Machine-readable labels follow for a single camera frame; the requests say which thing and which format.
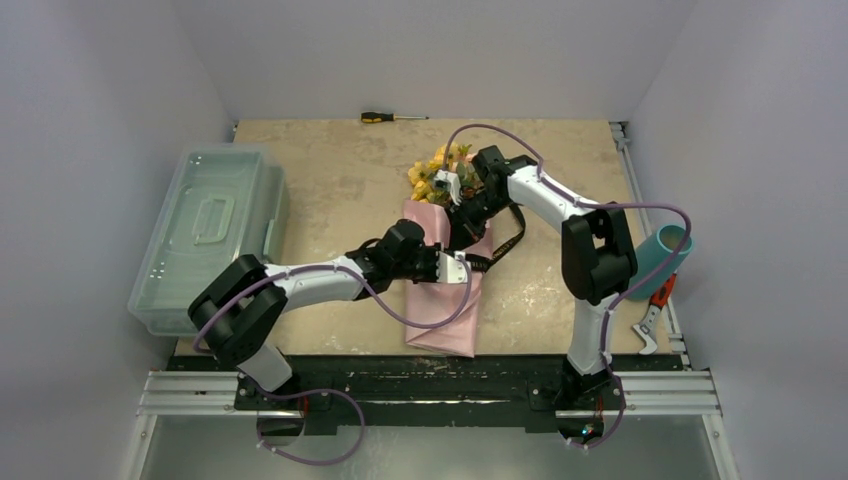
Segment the pink wrapping paper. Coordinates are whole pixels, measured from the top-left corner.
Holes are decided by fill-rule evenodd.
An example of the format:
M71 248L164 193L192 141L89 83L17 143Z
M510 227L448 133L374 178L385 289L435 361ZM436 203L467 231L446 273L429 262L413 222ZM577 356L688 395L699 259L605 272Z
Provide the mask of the pink wrapping paper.
M451 227L443 207L406 200L403 203L402 215L422 226L426 244L446 245L450 240ZM463 284L407 283L405 318L414 323L429 326L447 319L455 313L458 306L463 309L454 320L439 328L407 327L406 343L440 353L474 357L483 277L482 272L472 273L471 292L466 302L462 301L466 289Z

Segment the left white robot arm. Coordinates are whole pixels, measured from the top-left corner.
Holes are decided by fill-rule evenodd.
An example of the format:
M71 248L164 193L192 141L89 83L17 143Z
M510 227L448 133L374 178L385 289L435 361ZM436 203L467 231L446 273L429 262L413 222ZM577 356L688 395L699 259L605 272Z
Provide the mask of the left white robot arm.
M281 266L241 255L190 303L187 314L221 365L240 370L259 386L264 401L284 409L297 399L298 382L269 339L283 314L376 298L396 280L440 282L448 258L441 244L426 244L422 226L399 220L383 236L330 261Z

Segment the black printed ribbon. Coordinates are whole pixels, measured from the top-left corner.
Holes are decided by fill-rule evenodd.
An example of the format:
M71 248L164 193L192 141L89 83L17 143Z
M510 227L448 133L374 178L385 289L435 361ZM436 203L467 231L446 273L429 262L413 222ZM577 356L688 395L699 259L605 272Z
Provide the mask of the black printed ribbon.
M446 210L450 230L448 250L463 252L465 260L473 272L486 273L516 247L525 236L527 223L521 209L517 204L510 203L508 210L516 221L519 231L500 246L494 248L492 239L487 237L487 234L490 233L488 220L473 222L468 215L460 212L459 207L449 207Z

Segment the clear plastic storage box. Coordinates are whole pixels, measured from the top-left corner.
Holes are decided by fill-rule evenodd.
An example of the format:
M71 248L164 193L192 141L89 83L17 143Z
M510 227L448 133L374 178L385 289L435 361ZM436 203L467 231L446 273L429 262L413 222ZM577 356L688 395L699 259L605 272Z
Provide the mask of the clear plastic storage box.
M128 311L154 336L193 336L187 308L235 259L281 256L289 193L265 145L207 144L178 162Z

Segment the flower bouquet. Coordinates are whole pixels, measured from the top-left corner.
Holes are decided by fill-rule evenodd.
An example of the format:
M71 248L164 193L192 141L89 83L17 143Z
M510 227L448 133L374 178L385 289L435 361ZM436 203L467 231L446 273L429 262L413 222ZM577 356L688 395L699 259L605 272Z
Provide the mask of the flower bouquet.
M445 154L448 154L448 170L459 177L462 198L470 198L482 187L482 181L471 162L471 147L471 144L451 145L450 148L442 145L432 159L415 162L407 172L412 187L410 199L441 206L452 202L449 191L445 187L438 187L436 182Z

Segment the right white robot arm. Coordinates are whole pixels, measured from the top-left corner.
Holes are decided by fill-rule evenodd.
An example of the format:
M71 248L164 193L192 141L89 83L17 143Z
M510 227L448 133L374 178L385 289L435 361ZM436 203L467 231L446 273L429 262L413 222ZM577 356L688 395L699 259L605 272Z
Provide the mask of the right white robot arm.
M610 366L610 322L614 301L629 286L637 259L626 214L616 203L577 198L547 177L527 155L506 158L490 146L472 158L480 186L467 193L457 170L439 171L437 186L447 189L446 208L452 250L481 240L485 224L509 207L523 207L552 227L560 239L561 275L575 299L572 339L566 354L573 371L561 381L564 399L584 407L596 399L596 374Z

